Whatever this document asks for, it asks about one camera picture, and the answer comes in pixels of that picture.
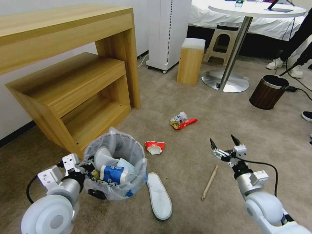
plastic stool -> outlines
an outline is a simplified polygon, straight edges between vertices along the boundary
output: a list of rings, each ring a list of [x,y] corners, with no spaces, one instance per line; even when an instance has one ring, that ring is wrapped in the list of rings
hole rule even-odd
[[[209,47],[204,55],[204,61],[208,62],[210,57],[218,57],[223,59],[223,65],[227,65],[228,59],[230,58],[230,55],[232,53],[234,43],[236,40],[236,37],[238,35],[239,31],[239,24],[235,23],[226,23],[222,22],[217,25],[217,28],[214,31],[214,35],[212,36],[211,42],[209,44]],[[230,37],[230,41],[228,43],[228,46],[219,45],[219,37],[222,34],[226,34]],[[222,49],[226,52],[217,52],[216,49]]]
[[[197,38],[186,38],[184,40],[181,47],[177,82],[196,85],[205,42],[205,40]]]

white slipper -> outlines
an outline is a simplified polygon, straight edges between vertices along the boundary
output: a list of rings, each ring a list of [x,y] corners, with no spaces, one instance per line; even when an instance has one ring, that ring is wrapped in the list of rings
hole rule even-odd
[[[172,214],[172,203],[170,197],[160,180],[159,176],[151,172],[147,176],[150,202],[155,216],[160,220],[169,219]]]

brown trash can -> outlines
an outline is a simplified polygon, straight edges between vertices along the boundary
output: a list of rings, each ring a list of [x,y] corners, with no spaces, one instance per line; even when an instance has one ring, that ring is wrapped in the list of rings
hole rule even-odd
[[[265,75],[254,90],[249,102],[257,108],[271,110],[289,85],[286,79],[277,75]]]

round white table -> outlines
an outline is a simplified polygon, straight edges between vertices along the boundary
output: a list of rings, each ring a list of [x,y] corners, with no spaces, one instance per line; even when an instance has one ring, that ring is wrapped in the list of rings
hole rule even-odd
[[[235,7],[235,1],[214,1],[209,9],[231,15],[244,16],[235,44],[225,70],[212,70],[202,74],[202,81],[211,88],[227,93],[238,93],[249,87],[249,82],[237,74],[231,74],[237,55],[248,32],[253,17],[287,18],[302,16],[306,10],[291,5],[275,4],[272,9],[289,9],[290,12],[271,11],[267,8],[271,3],[244,2],[242,7]]]

person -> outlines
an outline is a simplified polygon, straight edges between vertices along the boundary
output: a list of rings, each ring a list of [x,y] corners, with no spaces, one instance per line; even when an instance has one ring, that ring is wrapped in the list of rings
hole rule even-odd
[[[269,70],[276,70],[277,68],[282,67],[284,62],[289,58],[293,57],[292,55],[296,55],[296,50],[304,50],[307,44],[307,39],[310,35],[312,35],[312,8],[310,9],[308,15],[302,22],[298,31],[294,34],[294,36],[287,43],[286,48],[280,54],[279,58],[273,59],[271,63],[269,63],[266,68]],[[290,75],[294,78],[302,78],[302,70],[301,66],[303,64],[299,64],[294,69],[290,71]]]

